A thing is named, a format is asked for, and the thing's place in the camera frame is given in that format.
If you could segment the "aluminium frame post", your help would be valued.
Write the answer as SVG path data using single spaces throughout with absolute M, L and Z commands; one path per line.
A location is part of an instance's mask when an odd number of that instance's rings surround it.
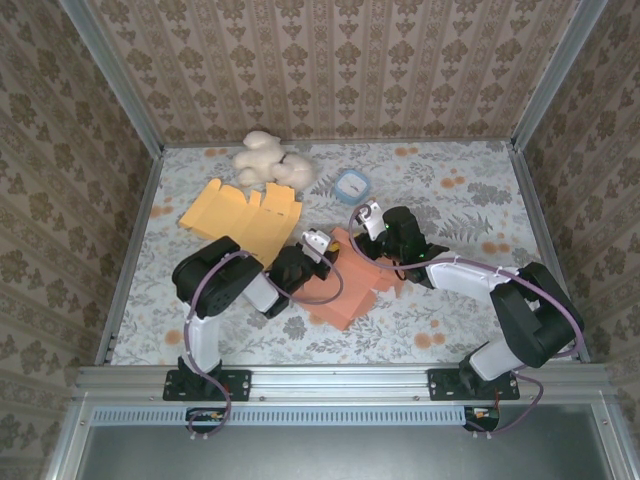
M 60 0 L 96 65 L 114 92 L 140 140 L 154 159 L 162 155 L 164 142 L 136 92 L 114 43 L 106 36 L 85 0 Z
M 608 0 L 580 0 L 511 136 L 516 151 L 526 148 L 607 3 Z

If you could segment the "aluminium side rail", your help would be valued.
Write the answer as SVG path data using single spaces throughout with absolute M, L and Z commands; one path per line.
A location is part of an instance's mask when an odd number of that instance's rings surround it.
M 526 208 L 533 235 L 542 262 L 549 268 L 564 293 L 569 296 L 568 287 L 549 233 L 542 207 L 531 178 L 524 154 L 507 143 L 512 168 L 518 182 L 519 191 Z
M 160 156 L 152 162 L 149 177 L 143 192 L 136 221 L 131 233 L 129 245 L 120 271 L 119 279 L 112 298 L 109 314 L 107 316 L 100 345 L 94 364 L 105 366 L 112 363 L 113 352 L 117 343 L 126 303 L 129 297 L 131 284 L 135 274 L 138 258 L 142 248 L 144 234 L 151 215 L 155 193 L 160 184 L 164 160 Z

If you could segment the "white plush toy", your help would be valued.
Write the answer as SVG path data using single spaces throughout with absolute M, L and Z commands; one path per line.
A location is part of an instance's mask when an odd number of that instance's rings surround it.
M 279 137 L 255 130 L 245 136 L 243 145 L 245 150 L 233 158 L 237 181 L 242 187 L 273 182 L 301 191 L 315 181 L 312 163 L 286 151 Z

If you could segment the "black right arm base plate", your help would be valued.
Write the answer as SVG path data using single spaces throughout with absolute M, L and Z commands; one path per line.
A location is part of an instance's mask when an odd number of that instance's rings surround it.
M 430 399 L 434 401 L 520 399 L 518 382 L 511 373 L 504 373 L 487 381 L 473 372 L 437 368 L 427 371 L 427 382 Z

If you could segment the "grey metal sheet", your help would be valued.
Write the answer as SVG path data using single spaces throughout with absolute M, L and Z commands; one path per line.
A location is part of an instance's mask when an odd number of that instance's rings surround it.
M 590 432 L 451 427 L 98 427 L 78 480 L 613 480 Z

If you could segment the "yellow paper box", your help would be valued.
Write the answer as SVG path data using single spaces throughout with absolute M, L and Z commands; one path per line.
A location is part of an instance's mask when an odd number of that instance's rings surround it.
M 202 238 L 230 237 L 269 267 L 297 225 L 302 203 L 287 186 L 268 182 L 264 194 L 248 195 L 218 178 L 211 180 L 179 220 Z

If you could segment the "aluminium frame rail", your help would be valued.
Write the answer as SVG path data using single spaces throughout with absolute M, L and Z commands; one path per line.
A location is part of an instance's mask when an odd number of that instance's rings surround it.
M 435 364 L 250 366 L 250 405 L 455 404 L 430 399 L 427 371 Z M 105 405 L 156 406 L 162 401 L 167 366 L 101 366 L 80 370 L 71 398 Z M 538 384 L 546 404 L 587 404 L 615 395 L 603 366 L 551 362 L 524 370 L 517 404 L 535 398 Z

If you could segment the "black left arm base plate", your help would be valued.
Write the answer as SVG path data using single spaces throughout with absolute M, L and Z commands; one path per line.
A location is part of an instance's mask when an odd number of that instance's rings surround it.
M 222 370 L 217 381 L 228 392 L 232 401 L 246 402 L 251 391 L 250 370 Z M 210 381 L 187 369 L 170 370 L 165 378 L 162 398 L 164 401 L 200 402 L 224 401 L 224 394 Z

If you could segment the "pink paper box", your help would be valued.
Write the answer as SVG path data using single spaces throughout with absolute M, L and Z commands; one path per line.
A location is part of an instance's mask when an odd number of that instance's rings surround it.
M 374 306 L 378 292 L 391 289 L 399 297 L 403 282 L 392 270 L 380 269 L 364 261 L 352 248 L 348 232 L 340 227 L 332 231 L 339 244 L 339 256 L 335 263 L 343 277 L 341 295 L 324 305 L 303 305 L 303 308 L 325 323 L 346 330 L 354 320 L 366 315 Z

